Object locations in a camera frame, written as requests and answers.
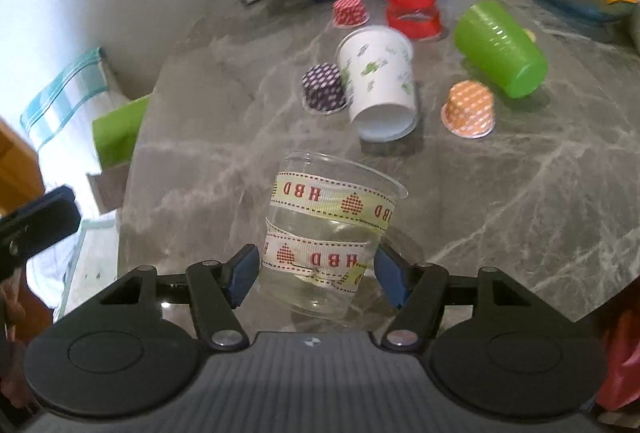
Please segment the clear ribbon-wrapped plastic cup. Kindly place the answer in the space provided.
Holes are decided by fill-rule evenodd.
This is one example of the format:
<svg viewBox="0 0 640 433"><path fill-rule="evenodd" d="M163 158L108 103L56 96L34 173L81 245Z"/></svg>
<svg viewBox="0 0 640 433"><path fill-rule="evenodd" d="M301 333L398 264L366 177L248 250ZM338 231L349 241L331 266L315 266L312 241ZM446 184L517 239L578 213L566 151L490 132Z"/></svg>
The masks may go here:
<svg viewBox="0 0 640 433"><path fill-rule="evenodd" d="M290 150L274 179L261 294L295 312L346 315L408 189L358 162Z"/></svg>

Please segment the white paper cup green print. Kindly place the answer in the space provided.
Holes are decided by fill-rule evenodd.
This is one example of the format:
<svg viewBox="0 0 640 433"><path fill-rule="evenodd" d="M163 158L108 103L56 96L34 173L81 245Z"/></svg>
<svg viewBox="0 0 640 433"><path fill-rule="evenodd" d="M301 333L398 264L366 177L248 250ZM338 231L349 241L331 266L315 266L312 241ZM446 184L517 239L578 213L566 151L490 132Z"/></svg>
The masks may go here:
<svg viewBox="0 0 640 433"><path fill-rule="evenodd" d="M361 139L394 141L418 124L412 60L413 44L388 26L365 26L338 45L349 120Z"/></svg>

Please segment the green plastic cup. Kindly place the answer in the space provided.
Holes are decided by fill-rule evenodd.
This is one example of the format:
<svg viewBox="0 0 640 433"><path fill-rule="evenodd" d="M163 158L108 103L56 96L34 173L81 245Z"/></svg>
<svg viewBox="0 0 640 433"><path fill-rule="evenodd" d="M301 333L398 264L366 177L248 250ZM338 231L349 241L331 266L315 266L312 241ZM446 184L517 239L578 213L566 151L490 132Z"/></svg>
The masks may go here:
<svg viewBox="0 0 640 433"><path fill-rule="evenodd" d="M512 99L533 94L548 73L547 58L496 0L482 0L465 11L454 44Z"/></svg>

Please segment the red transparent plastic cup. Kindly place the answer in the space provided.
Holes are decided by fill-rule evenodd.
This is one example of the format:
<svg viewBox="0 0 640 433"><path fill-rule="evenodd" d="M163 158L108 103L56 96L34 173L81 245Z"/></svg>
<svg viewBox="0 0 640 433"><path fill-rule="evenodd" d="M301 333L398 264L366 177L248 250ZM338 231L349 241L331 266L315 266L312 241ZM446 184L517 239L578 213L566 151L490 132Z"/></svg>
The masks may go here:
<svg viewBox="0 0 640 433"><path fill-rule="evenodd" d="M387 24L409 40L434 40L442 34L437 0L387 0Z"/></svg>

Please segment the green chair seat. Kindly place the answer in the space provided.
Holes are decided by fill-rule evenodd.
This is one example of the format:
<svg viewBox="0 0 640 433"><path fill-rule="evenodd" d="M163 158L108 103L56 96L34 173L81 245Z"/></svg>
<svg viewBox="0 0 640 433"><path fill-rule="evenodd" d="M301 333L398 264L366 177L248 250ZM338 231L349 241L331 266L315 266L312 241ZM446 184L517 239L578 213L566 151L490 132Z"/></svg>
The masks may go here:
<svg viewBox="0 0 640 433"><path fill-rule="evenodd" d="M151 95L130 101L92 122L96 154L103 170L130 162Z"/></svg>

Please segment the striped white teal cloth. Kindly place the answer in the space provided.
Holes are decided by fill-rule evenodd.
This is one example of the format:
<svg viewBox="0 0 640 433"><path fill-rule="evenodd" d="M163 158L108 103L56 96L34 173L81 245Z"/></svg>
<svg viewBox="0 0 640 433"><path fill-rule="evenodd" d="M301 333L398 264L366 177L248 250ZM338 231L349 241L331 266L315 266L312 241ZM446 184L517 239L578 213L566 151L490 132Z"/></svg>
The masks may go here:
<svg viewBox="0 0 640 433"><path fill-rule="evenodd" d="M20 123L32 148L39 151L86 102L110 90L106 66L103 49L90 49L29 101L21 113Z"/></svg>

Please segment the orange polka dot cupcake liner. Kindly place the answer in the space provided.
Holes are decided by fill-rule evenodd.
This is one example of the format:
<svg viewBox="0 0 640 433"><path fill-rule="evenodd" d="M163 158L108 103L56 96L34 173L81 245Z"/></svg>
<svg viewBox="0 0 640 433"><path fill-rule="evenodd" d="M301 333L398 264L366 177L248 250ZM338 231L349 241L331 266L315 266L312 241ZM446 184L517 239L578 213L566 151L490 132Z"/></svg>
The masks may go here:
<svg viewBox="0 0 640 433"><path fill-rule="evenodd" d="M496 124L494 95L480 82L458 82L449 89L440 119L450 133L461 138L485 137Z"/></svg>

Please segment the purple polka dot cupcake liner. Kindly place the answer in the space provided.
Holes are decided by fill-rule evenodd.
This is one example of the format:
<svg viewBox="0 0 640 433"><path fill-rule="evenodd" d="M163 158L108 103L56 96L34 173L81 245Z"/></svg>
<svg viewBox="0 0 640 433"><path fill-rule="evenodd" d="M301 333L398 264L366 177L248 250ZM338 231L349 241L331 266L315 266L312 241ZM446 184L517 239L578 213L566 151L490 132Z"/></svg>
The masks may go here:
<svg viewBox="0 0 640 433"><path fill-rule="evenodd" d="M312 112L330 114L347 106L341 72L334 63L319 63L308 69L302 89L304 106Z"/></svg>

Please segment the red bag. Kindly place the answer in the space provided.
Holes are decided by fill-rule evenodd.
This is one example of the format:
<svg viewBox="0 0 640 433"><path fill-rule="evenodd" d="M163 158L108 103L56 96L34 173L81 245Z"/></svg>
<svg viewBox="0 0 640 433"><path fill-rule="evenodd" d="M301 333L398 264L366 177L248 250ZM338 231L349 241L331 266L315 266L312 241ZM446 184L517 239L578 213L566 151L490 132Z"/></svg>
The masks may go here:
<svg viewBox="0 0 640 433"><path fill-rule="evenodd" d="M639 399L639 311L628 309L603 335L608 373L597 403L607 411L621 409Z"/></svg>

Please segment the red polka dot cupcake liner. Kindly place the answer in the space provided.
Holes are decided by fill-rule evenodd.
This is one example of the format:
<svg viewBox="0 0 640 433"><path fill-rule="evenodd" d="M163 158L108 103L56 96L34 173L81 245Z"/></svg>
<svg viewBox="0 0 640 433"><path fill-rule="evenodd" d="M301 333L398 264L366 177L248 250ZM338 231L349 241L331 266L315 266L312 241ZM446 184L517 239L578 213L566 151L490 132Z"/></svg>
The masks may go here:
<svg viewBox="0 0 640 433"><path fill-rule="evenodd" d="M332 21L336 28L356 28L369 21L369 13L363 0L336 0L332 5Z"/></svg>

